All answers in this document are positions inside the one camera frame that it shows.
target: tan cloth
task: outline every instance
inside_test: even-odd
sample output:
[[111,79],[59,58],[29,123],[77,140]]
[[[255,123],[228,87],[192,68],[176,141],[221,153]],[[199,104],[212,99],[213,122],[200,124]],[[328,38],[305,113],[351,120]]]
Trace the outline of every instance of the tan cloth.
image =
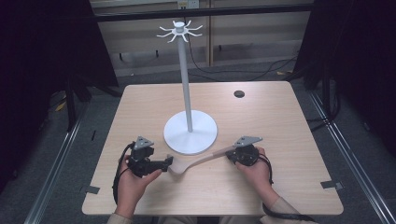
[[[270,208],[276,213],[299,214],[298,211],[286,202],[283,198],[279,198]],[[160,217],[158,224],[196,224],[196,217]],[[221,217],[219,224],[240,224],[240,223],[275,223],[275,224],[305,224],[312,223],[300,220],[286,220],[269,216],[260,217]],[[132,220],[112,214],[107,224],[132,224]]]

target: sleeve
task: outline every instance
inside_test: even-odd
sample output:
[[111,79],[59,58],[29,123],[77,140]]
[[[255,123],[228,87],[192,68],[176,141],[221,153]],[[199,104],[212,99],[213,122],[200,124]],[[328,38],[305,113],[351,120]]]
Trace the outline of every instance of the sleeve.
[[[279,197],[276,202],[271,206],[271,211],[276,213],[285,214],[300,214],[293,206],[291,206],[286,200]],[[290,220],[290,219],[280,219],[275,217],[264,216],[260,219],[261,223],[275,223],[275,224],[305,224],[313,222],[301,221],[301,220]]]
[[132,220],[113,213],[108,219],[107,224],[132,224]]

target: person's left hand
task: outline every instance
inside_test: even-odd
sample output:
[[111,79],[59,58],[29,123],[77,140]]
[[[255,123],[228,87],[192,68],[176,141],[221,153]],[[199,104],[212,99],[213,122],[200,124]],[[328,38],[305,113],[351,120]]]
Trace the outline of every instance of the person's left hand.
[[[120,173],[128,168],[126,161],[129,155],[125,155],[121,162]],[[161,170],[156,170],[153,173],[143,176],[142,178],[134,175],[131,170],[125,171],[120,177],[118,188],[118,205],[115,213],[122,217],[129,219],[134,215],[137,202],[145,193],[146,187],[155,180],[160,174]]]

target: wooden table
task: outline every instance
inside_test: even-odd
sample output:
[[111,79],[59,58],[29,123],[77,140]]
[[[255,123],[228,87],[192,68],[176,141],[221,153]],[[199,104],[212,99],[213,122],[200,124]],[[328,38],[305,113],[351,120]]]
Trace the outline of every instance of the wooden table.
[[[243,91],[245,97],[233,93]],[[184,110],[181,84],[128,86],[111,125],[82,210],[88,215],[114,212],[112,184],[118,159],[138,135],[154,142],[153,161],[172,154],[191,160],[228,147],[242,135],[260,136],[274,170],[274,189],[300,213],[338,215],[343,212],[335,189],[320,182],[330,176],[288,82],[190,84],[191,108],[209,114],[218,125],[213,146],[197,156],[182,156],[163,139],[163,127]],[[263,214],[261,200],[225,157],[190,168],[182,176],[170,173],[151,183],[135,210],[149,216],[226,216]]]

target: hand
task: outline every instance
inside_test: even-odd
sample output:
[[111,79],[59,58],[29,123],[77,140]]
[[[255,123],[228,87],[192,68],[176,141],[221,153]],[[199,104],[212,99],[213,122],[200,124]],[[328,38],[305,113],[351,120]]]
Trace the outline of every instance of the hand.
[[[256,148],[259,150],[260,154],[265,155],[264,148]],[[239,162],[235,165],[236,168],[245,175],[247,182],[260,195],[265,206],[270,208],[279,198],[279,195],[273,190],[268,181],[270,176],[268,165],[261,160],[257,160],[252,166],[245,166]]]
[[[128,168],[126,161],[129,155],[125,155],[121,162],[120,173]],[[161,170],[156,170],[153,173],[143,176],[142,178],[134,175],[131,170],[125,171],[120,177],[118,188],[118,205],[115,213],[122,217],[132,219],[137,202],[145,193],[146,187],[155,180],[160,174]]]

